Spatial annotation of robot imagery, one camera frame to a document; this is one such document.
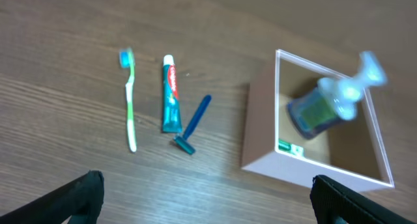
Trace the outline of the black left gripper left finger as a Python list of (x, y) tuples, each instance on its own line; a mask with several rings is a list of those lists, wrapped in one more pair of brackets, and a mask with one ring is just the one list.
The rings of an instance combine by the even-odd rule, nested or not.
[(1, 223), (96, 224), (104, 203), (104, 176), (100, 171), (85, 175), (1, 216)]

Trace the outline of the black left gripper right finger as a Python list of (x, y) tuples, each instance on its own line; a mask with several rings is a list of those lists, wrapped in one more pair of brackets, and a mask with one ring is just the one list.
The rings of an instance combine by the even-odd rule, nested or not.
[(326, 175), (313, 178), (309, 197), (318, 224), (414, 224)]

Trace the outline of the blue foam pump bottle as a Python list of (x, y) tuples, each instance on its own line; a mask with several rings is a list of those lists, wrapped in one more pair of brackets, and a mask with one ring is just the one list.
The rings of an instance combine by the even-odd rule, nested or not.
[(311, 91), (289, 102), (287, 112), (299, 134), (313, 139), (335, 125), (354, 120), (365, 90), (386, 83), (386, 73), (376, 55), (363, 51), (355, 76), (322, 77)]

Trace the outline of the blue disposable razor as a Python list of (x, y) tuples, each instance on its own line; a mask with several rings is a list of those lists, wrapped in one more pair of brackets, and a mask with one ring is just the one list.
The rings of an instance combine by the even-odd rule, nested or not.
[(189, 144), (188, 138), (193, 134), (195, 129), (197, 128), (199, 121), (202, 119), (203, 115), (207, 107), (209, 106), (212, 100), (211, 95), (206, 95), (201, 103), (199, 104), (198, 108), (196, 109), (193, 117), (191, 118), (189, 124), (187, 125), (184, 133), (182, 135), (177, 134), (174, 136), (173, 140), (177, 144), (177, 146), (185, 151), (187, 154), (192, 155), (195, 153), (195, 148)]

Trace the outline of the teal Colgate toothpaste tube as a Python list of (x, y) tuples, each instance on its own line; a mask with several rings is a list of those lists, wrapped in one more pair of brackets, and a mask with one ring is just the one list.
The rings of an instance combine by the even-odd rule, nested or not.
[(164, 108), (162, 131), (165, 133), (181, 133), (179, 93), (177, 85), (177, 69), (172, 55), (163, 59)]

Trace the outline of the green white toothbrush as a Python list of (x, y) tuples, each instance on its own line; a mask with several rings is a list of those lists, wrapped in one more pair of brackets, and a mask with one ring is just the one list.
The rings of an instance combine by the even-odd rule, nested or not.
[(134, 83), (135, 83), (135, 59), (131, 48), (122, 49), (119, 52), (119, 62), (121, 68), (129, 69), (129, 77), (125, 84), (126, 96), (126, 132), (128, 138), (128, 146), (131, 152), (137, 151), (136, 129), (134, 123)]

